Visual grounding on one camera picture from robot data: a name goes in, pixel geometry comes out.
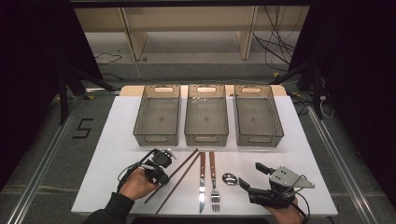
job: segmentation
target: black backdrop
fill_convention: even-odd
[[[396,207],[396,9],[384,2],[361,2],[345,27],[326,90],[357,150]]]
[[[46,117],[62,67],[102,76],[72,8],[0,1],[0,31],[2,189]]]

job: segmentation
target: wooden chopstick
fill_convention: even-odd
[[[186,162],[187,162],[197,151],[198,151],[198,148],[196,148],[196,149],[190,154],[190,156],[189,156],[186,160],[184,160],[183,163],[181,163],[181,164],[177,167],[177,169],[176,169],[171,175],[169,175],[169,179],[172,178],[172,176],[174,176],[175,173],[176,173],[178,170],[180,170],[180,168],[181,168],[184,164],[186,164]],[[152,194],[145,200],[145,203],[148,202],[148,201],[152,198],[152,196],[154,196],[154,194],[156,194],[157,191],[158,191],[160,188],[162,188],[162,187],[163,187],[163,185],[161,185],[158,189],[156,189],[154,192],[152,192]]]
[[[163,208],[163,205],[166,203],[166,201],[168,201],[169,197],[172,195],[172,193],[175,191],[175,189],[177,188],[178,184],[181,182],[181,180],[184,178],[184,176],[187,174],[187,172],[190,170],[190,168],[194,165],[195,161],[198,159],[198,157],[201,156],[201,153],[196,155],[196,157],[194,158],[194,160],[191,162],[189,168],[187,168],[187,170],[184,172],[183,176],[177,181],[177,183],[175,184],[175,186],[172,188],[172,191],[168,194],[168,196],[166,197],[165,201],[163,201],[163,204],[161,204],[160,208],[157,210],[157,212],[155,213],[155,215],[158,215],[158,213],[160,212],[160,210]]]

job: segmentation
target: fork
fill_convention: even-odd
[[[210,173],[212,177],[212,193],[210,194],[210,198],[212,199],[212,210],[213,212],[220,211],[220,195],[219,191],[216,189],[216,169],[215,169],[215,153],[209,152],[210,158]]]

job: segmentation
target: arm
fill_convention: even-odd
[[[142,169],[135,169],[122,185],[120,193],[112,193],[105,209],[92,213],[84,224],[124,224],[134,201],[148,195],[159,186],[152,184]]]
[[[265,207],[275,218],[278,224],[301,224],[300,212],[293,206],[289,205],[288,208],[275,209],[272,207]]]

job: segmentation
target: wooden-handled knife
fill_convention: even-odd
[[[199,213],[202,213],[205,205],[205,153],[201,152],[201,172],[199,180]]]

